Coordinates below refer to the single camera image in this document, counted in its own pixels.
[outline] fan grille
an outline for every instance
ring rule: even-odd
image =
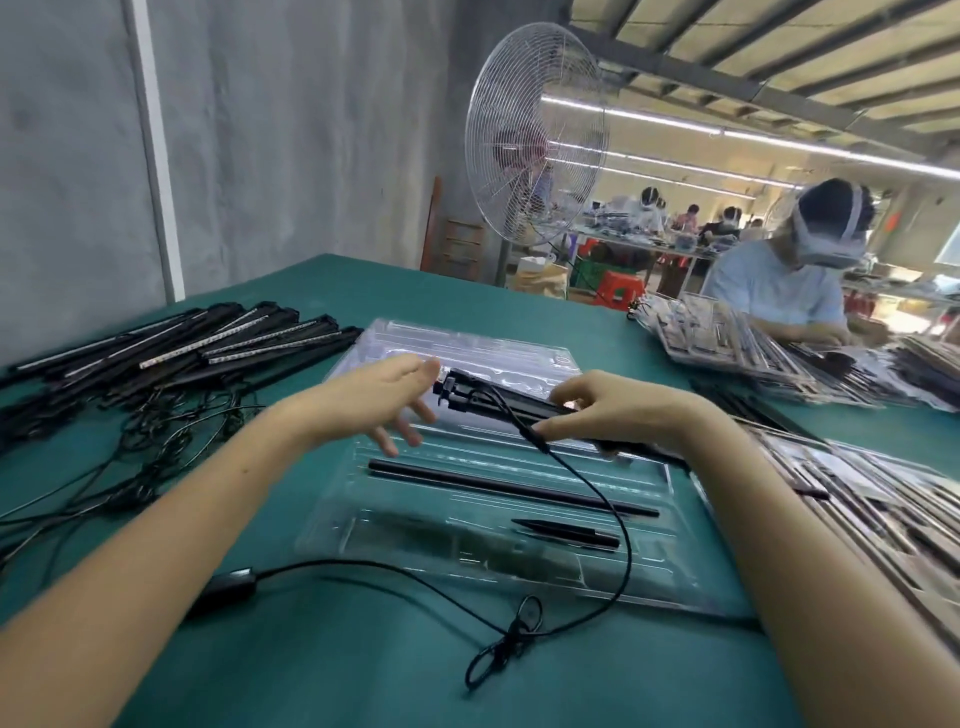
[[[532,23],[500,41],[473,87],[465,137],[470,188],[491,228],[515,241],[528,224],[546,239],[570,226],[606,158],[605,108],[600,68],[566,29]]]

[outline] black tube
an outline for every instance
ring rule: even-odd
[[[542,488],[535,485],[520,485],[506,480],[494,480],[488,477],[479,477],[477,475],[466,475],[463,473],[451,473],[450,471],[438,471],[433,468],[422,468],[416,465],[406,465],[391,460],[372,459],[367,468],[377,477],[387,477],[392,480],[407,480],[418,483],[427,483],[437,485],[442,488],[464,488],[474,491],[486,491],[488,493],[499,493],[505,496],[518,496],[534,498],[536,500],[548,500],[552,503],[561,503],[563,505],[576,505],[581,508],[591,508],[598,511],[610,513],[610,508],[596,496],[581,496],[576,493],[560,491],[556,488]],[[659,518],[660,511],[656,508],[647,508],[642,505],[626,503],[622,500],[610,499],[613,509],[621,516],[645,516],[647,518]]]

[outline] black plug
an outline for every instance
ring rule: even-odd
[[[256,594],[256,578],[256,571],[253,569],[215,574],[206,582],[204,590],[200,592],[183,620],[196,619],[231,604],[247,601]]]

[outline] worker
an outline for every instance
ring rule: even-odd
[[[837,178],[815,184],[770,238],[723,253],[703,293],[750,314],[780,341],[856,343],[844,316],[838,269],[859,262],[873,219],[866,187]]]
[[[419,445],[402,413],[434,420],[421,397],[439,373],[438,361],[404,354],[257,415],[5,625],[0,725],[110,725],[284,473],[361,432],[396,457],[385,425]],[[689,463],[809,725],[960,725],[960,665],[715,405],[602,372],[574,377],[551,399],[581,410],[535,425],[547,441],[654,443]],[[537,669],[550,652],[545,644],[514,669]]]
[[[696,232],[700,229],[700,225],[697,223],[698,212],[700,212],[700,206],[691,205],[686,209],[686,212],[682,212],[674,218],[671,228],[680,232]]]
[[[762,240],[767,236],[767,231],[763,227],[763,218],[755,217],[750,223],[740,231],[740,242],[749,243],[751,240]]]
[[[666,211],[666,199],[657,200],[657,209],[660,211],[660,231],[665,231],[670,222],[670,213]]]
[[[704,225],[700,231],[699,244],[709,245],[714,237],[720,237],[721,235],[739,235],[740,228],[736,225],[736,219],[737,208],[725,208],[718,221]]]
[[[640,193],[639,200],[633,199],[631,205],[631,222],[642,232],[651,232],[663,235],[663,219],[657,209],[660,191],[656,187],[645,187]]]

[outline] concrete wall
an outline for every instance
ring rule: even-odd
[[[929,276],[942,273],[960,278],[960,267],[934,262],[960,224],[960,185],[913,184],[898,211],[897,227],[872,245],[879,259]]]
[[[0,4],[0,364],[163,305],[119,0]]]
[[[449,43],[446,123],[442,136],[440,176],[444,192],[440,222],[454,218],[483,223],[473,199],[464,162],[464,127],[470,93],[477,75],[497,43],[510,31],[536,21],[557,22],[568,9],[568,0],[458,0]],[[488,231],[481,267],[481,280],[493,283],[500,255],[500,239]]]
[[[188,293],[321,253],[419,264],[456,5],[151,0]]]

